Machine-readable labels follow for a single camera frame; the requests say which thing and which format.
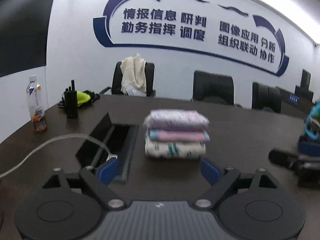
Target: cream garment on chair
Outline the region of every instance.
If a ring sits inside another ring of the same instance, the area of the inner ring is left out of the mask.
[[[126,94],[127,88],[134,88],[143,93],[147,92],[146,74],[144,72],[146,62],[137,54],[135,57],[128,57],[121,62],[122,82],[121,91]]]

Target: plastic bottle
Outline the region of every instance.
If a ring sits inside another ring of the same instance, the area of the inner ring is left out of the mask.
[[[44,117],[41,86],[37,83],[36,75],[29,77],[27,96],[30,118],[33,122],[33,130],[35,132],[43,132],[47,129],[47,122]]]

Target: bottle cap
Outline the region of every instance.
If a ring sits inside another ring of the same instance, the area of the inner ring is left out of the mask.
[[[29,77],[29,82],[35,82],[37,80],[37,76],[33,75],[31,77]]]

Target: conference table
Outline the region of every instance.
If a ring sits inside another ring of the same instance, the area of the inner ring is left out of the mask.
[[[69,133],[90,134],[108,112],[113,123],[140,125],[126,184],[109,187],[125,201],[188,200],[195,201],[209,189],[201,176],[199,162],[187,160],[152,160],[145,156],[143,120],[152,109],[177,108],[197,110],[210,120],[211,141],[206,144],[207,157],[219,166],[234,166],[242,172],[254,173],[257,168],[269,170],[301,204],[306,223],[299,240],[318,240],[320,234],[320,201],[317,190],[299,188],[297,178],[288,170],[268,162],[274,148],[297,153],[297,140],[303,132],[302,119],[265,111],[166,98],[142,98],[103,95],[100,100],[79,109],[78,119],[67,119],[57,105],[45,114],[48,130],[32,132],[28,122],[0,144],[0,173],[18,164],[29,152],[55,136]],[[75,158],[83,139],[71,138],[53,142],[34,155],[16,171],[2,179],[0,207],[5,217],[1,240],[18,240],[14,212],[19,204],[46,182],[52,169],[78,172]]]

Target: white cable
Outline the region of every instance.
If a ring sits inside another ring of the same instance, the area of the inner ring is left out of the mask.
[[[108,159],[110,159],[112,157],[112,154],[109,150],[109,148],[102,143],[101,141],[97,140],[96,138],[93,138],[89,135],[86,134],[82,134],[82,133],[71,133],[71,134],[66,134],[66,135],[61,135],[61,136],[57,136],[54,137],[52,139],[47,140],[46,142],[44,142],[43,144],[41,144],[40,146],[38,146],[36,149],[34,149],[32,152],[30,152],[23,160],[22,162],[20,162],[18,165],[14,166],[13,168],[11,168],[10,170],[0,174],[0,179],[3,178],[4,176],[8,175],[9,173],[15,171],[17,168],[19,168],[33,153],[35,153],[36,151],[40,150],[41,148],[43,148],[44,146],[46,146],[47,144],[54,142],[54,141],[58,141],[58,140],[62,140],[62,139],[68,139],[68,138],[84,138],[87,139],[88,141],[91,141],[92,143],[95,143],[97,145],[99,145],[101,148],[105,149],[106,152],[108,153]]]

